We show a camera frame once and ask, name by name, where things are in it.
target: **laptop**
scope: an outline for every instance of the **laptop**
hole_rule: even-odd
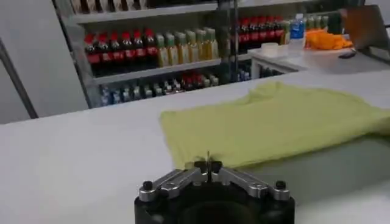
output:
[[[377,5],[341,10],[341,16],[358,52],[390,63],[390,39]]]

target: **screw head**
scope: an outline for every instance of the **screw head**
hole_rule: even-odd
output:
[[[278,181],[276,181],[276,183],[275,183],[275,188],[276,188],[277,190],[285,190],[286,187],[287,187],[287,185],[286,185],[286,182],[285,182],[285,181],[278,180]]]
[[[142,184],[142,187],[144,187],[145,191],[150,191],[150,190],[153,189],[153,182],[151,182],[151,181],[144,181],[144,183]]]

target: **water bottle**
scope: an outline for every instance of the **water bottle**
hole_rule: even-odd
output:
[[[291,23],[289,48],[300,51],[305,44],[305,23],[303,14],[297,14],[296,19]]]

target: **beverage display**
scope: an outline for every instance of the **beverage display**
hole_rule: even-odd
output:
[[[113,105],[134,100],[148,99],[218,86],[219,79],[210,72],[187,71],[186,73],[163,80],[132,80],[113,86],[101,86],[101,106]]]
[[[96,77],[218,59],[215,29],[195,31],[89,33],[84,38],[85,54]]]
[[[283,44],[285,22],[281,16],[259,16],[239,21],[238,52],[245,54],[249,49],[261,48],[263,43]]]

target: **orange cloth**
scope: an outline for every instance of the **orange cloth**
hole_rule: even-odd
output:
[[[352,47],[351,41],[342,35],[327,33],[325,30],[314,30],[306,33],[306,47],[320,50],[334,50]]]

